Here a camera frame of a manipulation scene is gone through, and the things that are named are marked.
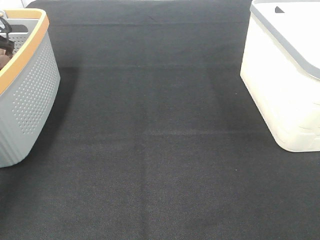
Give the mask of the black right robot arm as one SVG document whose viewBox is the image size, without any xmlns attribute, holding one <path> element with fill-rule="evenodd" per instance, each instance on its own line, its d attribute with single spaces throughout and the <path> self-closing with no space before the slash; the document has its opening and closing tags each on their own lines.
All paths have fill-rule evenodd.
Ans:
<svg viewBox="0 0 320 240">
<path fill-rule="evenodd" d="M 0 28 L 0 32 L 5 34 L 5 37 L 0 36 L 0 48 L 5 50 L 7 55 L 12 55 L 15 48 L 15 42 L 9 39 L 9 33 L 12 32 L 12 27 L 2 16 L 0 17 L 0 21 L 4 26 Z"/>
</svg>

